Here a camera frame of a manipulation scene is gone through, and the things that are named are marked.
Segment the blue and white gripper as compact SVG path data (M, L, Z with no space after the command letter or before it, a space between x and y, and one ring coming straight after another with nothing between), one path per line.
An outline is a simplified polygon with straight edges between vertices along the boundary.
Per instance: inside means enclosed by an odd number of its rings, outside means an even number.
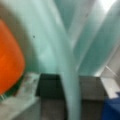
M102 120L120 120L120 97L105 101Z

